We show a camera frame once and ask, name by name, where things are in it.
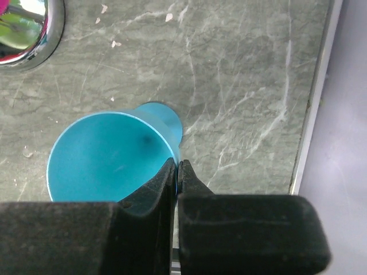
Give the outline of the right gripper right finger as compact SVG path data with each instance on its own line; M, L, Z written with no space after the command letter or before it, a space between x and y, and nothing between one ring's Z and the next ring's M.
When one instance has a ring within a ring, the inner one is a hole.
M223 195L188 160L178 168L182 274L318 274L331 251L312 204L297 195Z

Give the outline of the blue wine glass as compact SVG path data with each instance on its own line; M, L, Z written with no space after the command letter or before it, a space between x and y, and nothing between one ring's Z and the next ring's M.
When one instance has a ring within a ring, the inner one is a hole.
M183 125L160 102L86 115L55 141L46 167L52 202L119 202L181 160Z

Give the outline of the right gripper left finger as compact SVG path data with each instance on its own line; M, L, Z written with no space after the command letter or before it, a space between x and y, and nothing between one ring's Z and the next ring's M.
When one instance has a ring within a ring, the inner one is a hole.
M2 274L170 274L175 164L120 202L1 204Z

